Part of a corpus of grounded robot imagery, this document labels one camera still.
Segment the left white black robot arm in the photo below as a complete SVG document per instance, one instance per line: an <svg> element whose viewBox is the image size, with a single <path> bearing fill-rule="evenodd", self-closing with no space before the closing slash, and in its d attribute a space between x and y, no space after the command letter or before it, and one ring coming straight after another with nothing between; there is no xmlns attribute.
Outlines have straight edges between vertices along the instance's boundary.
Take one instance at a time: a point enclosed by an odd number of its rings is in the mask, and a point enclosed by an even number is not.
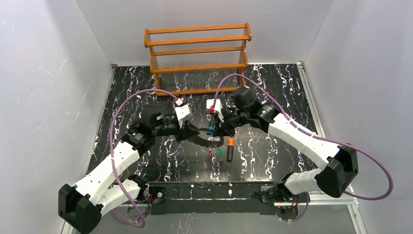
<svg viewBox="0 0 413 234"><path fill-rule="evenodd" d="M162 108L149 108L135 120L119 143L95 169L74 185L64 184L58 191L58 215L81 234L89 234L102 216L127 201L146 201L148 182L133 175L120 175L155 143L156 137L175 136L178 141L197 137L199 130L190 122L187 105L171 114Z"/></svg>

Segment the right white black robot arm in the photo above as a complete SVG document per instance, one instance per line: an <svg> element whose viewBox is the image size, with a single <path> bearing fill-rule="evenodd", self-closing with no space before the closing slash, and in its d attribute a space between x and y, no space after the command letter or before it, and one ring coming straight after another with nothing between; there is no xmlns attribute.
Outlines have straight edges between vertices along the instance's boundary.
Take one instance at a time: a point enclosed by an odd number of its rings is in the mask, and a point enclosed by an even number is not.
<svg viewBox="0 0 413 234"><path fill-rule="evenodd" d="M209 99L206 108L213 115L209 134L233 136L235 128L249 124L253 128L277 137L307 156L317 169L286 175L267 194L287 200L305 192L323 192L339 198L358 174L355 150L319 140L316 134L301 132L303 126L287 119L273 103L260 102L247 87L230 94L235 107L223 107L218 99Z"/></svg>

